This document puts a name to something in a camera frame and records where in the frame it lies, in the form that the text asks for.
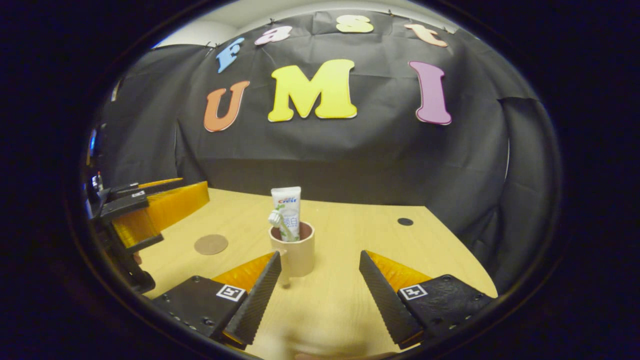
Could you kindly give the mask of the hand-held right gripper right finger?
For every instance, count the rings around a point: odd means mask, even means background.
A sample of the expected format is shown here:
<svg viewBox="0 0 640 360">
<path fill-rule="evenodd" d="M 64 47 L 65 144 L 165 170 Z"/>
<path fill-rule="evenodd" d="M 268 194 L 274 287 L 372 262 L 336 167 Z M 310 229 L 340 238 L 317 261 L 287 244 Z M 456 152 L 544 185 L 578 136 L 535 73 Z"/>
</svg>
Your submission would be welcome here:
<svg viewBox="0 0 640 360">
<path fill-rule="evenodd" d="M 430 277 L 374 251 L 361 251 L 359 272 L 400 349 L 445 337 L 494 300 L 454 275 Z"/>
</svg>

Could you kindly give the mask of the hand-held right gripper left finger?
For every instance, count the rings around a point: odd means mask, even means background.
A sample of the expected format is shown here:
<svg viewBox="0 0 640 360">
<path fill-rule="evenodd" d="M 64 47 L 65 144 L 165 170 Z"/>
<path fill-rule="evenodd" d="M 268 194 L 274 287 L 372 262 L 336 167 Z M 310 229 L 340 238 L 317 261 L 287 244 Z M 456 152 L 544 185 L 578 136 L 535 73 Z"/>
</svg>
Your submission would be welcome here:
<svg viewBox="0 0 640 360">
<path fill-rule="evenodd" d="M 272 251 L 215 278 L 190 276 L 151 302 L 193 332 L 246 349 L 254 342 L 281 271 L 281 253 Z"/>
</svg>

